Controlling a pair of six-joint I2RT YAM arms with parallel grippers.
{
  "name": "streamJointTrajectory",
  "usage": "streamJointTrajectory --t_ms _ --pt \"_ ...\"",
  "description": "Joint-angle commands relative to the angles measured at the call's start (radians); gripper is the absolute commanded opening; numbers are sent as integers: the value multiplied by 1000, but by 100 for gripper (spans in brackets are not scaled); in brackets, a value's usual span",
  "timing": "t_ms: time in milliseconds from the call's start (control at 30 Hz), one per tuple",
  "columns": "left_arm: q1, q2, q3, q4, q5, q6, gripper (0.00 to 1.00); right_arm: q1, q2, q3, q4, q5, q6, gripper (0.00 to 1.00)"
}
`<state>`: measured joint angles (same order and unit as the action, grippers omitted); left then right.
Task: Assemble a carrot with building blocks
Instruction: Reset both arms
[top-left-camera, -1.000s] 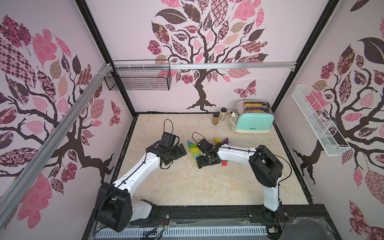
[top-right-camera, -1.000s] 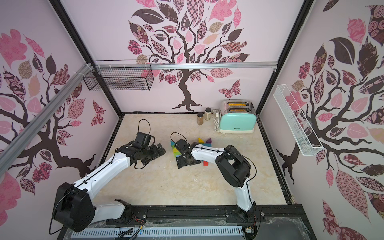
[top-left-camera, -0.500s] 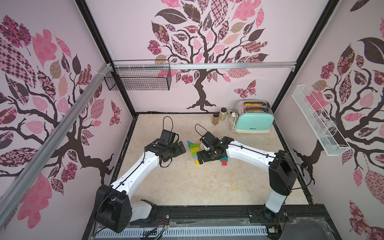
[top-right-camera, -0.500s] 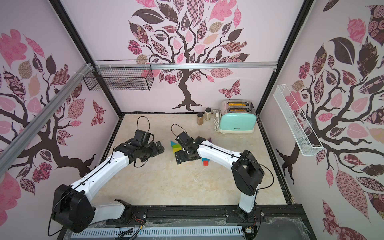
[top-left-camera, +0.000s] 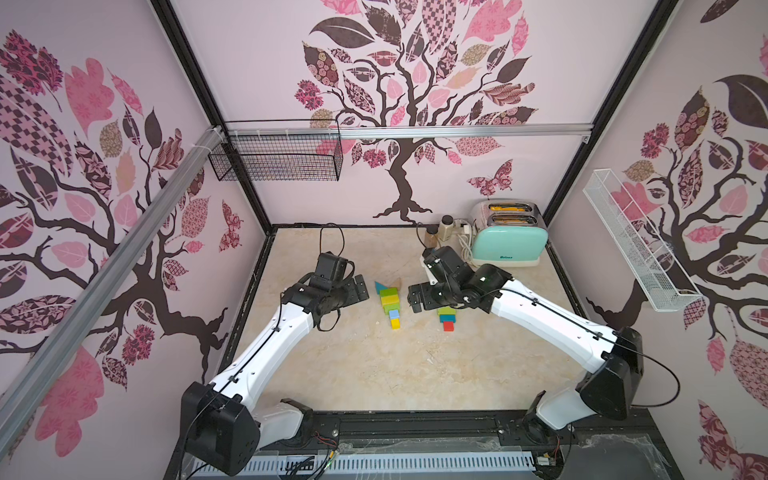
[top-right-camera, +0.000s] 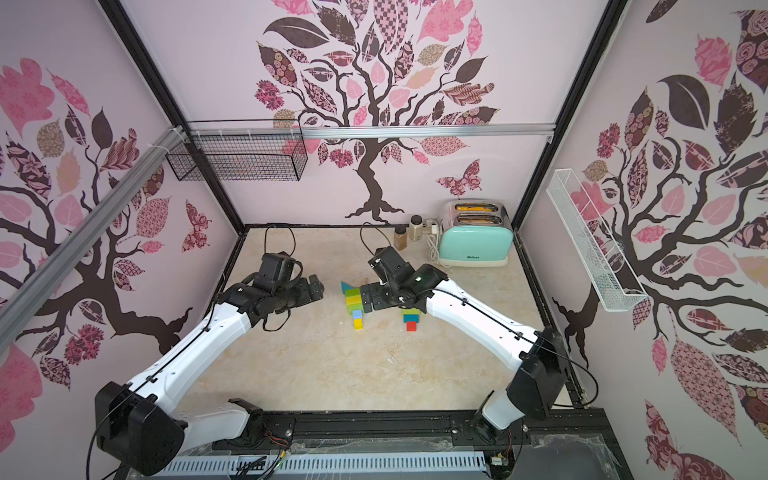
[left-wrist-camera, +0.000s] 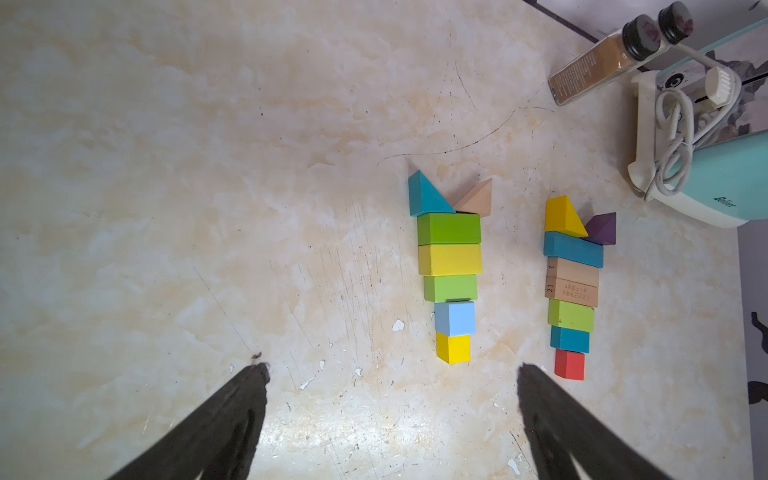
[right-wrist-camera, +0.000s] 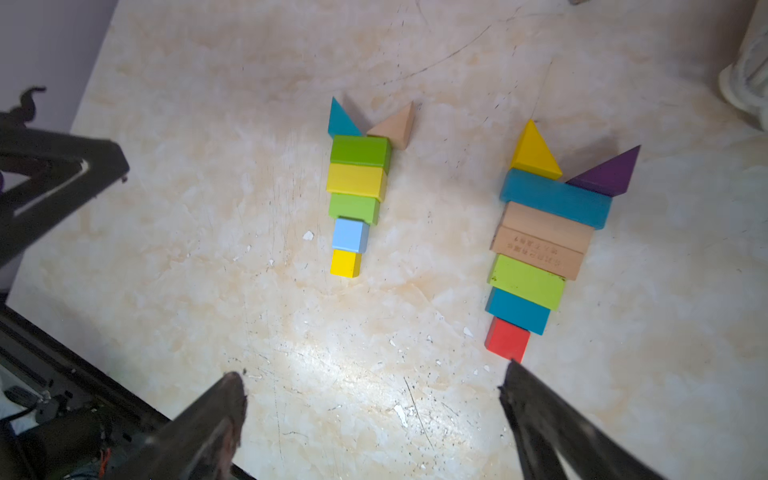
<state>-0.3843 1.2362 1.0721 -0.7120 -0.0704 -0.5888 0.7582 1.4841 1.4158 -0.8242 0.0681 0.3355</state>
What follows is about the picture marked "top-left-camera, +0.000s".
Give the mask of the yellow rectangular block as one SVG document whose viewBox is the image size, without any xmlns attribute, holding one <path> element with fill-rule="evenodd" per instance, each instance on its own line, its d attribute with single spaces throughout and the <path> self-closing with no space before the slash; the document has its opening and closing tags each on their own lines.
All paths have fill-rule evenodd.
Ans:
<svg viewBox="0 0 768 480">
<path fill-rule="evenodd" d="M 380 299 L 381 299 L 381 303 L 383 305 L 399 304 L 399 296 L 398 295 L 381 296 Z"/>
</svg>

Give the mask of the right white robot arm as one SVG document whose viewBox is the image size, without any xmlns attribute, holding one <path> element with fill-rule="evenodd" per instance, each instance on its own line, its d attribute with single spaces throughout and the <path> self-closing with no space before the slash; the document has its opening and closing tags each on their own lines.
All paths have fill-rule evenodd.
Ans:
<svg viewBox="0 0 768 480">
<path fill-rule="evenodd" d="M 643 376 L 642 337 L 631 328 L 613 330 L 578 316 L 492 265 L 445 273 L 425 268 L 430 280 L 408 287 L 415 313 L 440 307 L 479 309 L 509 320 L 578 363 L 584 376 L 557 393 L 539 393 L 522 424 L 531 435 L 548 435 L 594 415 L 629 417 Z"/>
</svg>

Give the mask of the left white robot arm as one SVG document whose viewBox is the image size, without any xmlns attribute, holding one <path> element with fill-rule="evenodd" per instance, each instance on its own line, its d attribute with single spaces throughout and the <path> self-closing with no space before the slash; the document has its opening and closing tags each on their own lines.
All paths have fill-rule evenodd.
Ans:
<svg viewBox="0 0 768 480">
<path fill-rule="evenodd" d="M 290 400 L 259 409 L 259 398 L 324 315 L 368 299 L 361 274 L 329 289 L 296 283 L 283 292 L 256 340 L 209 383 L 194 382 L 183 393 L 180 434 L 164 477 L 179 479 L 186 455 L 234 476 L 257 451 L 296 437 L 311 409 Z"/>
</svg>

